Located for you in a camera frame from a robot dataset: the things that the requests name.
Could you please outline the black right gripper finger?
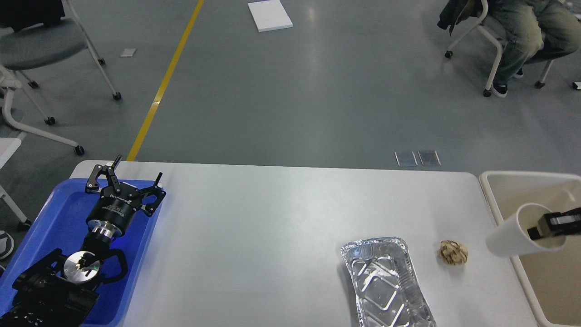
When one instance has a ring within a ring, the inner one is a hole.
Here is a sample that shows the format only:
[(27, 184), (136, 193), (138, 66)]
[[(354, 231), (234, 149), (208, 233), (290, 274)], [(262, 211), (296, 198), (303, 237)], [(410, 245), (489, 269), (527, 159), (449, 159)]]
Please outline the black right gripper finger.
[(581, 233), (581, 209), (575, 208), (564, 213), (546, 213), (539, 218), (536, 226), (527, 229), (531, 240), (555, 238)]

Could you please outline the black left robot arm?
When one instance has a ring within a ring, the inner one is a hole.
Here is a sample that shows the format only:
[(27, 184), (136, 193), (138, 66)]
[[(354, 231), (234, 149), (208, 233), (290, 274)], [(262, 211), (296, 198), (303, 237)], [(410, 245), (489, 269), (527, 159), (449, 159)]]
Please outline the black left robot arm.
[(1, 277), (3, 327), (116, 327), (166, 191), (95, 165), (51, 193)]

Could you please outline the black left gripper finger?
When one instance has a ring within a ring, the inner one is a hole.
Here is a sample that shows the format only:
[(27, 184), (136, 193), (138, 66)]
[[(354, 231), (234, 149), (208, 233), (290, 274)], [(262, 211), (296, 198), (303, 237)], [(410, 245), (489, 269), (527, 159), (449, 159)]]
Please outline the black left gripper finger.
[[(134, 200), (139, 204), (137, 209), (143, 211), (147, 217), (151, 217), (163, 201), (166, 196), (166, 191), (159, 186), (159, 182), (162, 178), (162, 172), (158, 173), (157, 178), (154, 180), (151, 186), (147, 188), (137, 189), (134, 192)], [(152, 202), (146, 203), (145, 199), (153, 196), (154, 200)]]
[(122, 186), (118, 180), (118, 177), (115, 174), (115, 168), (120, 163), (122, 159), (122, 155), (118, 155), (116, 159), (110, 165), (95, 165), (93, 171), (91, 172), (86, 185), (85, 185), (85, 193), (99, 193), (100, 192), (100, 185), (97, 179), (100, 176), (105, 176), (108, 187), (113, 189), (113, 193), (115, 195), (122, 194)]

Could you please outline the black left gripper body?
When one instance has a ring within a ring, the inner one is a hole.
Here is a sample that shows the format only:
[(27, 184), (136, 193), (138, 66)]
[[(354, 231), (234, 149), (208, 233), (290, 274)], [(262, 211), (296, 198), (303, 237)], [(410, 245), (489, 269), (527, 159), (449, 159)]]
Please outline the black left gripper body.
[(95, 234), (108, 238), (122, 237), (138, 210), (142, 210), (148, 217), (153, 215), (152, 204), (143, 204), (143, 199), (153, 194), (153, 186), (138, 189), (132, 184), (121, 183), (117, 189), (114, 186), (99, 188), (98, 183), (87, 183), (86, 193), (99, 194), (97, 203), (86, 219), (89, 232)]

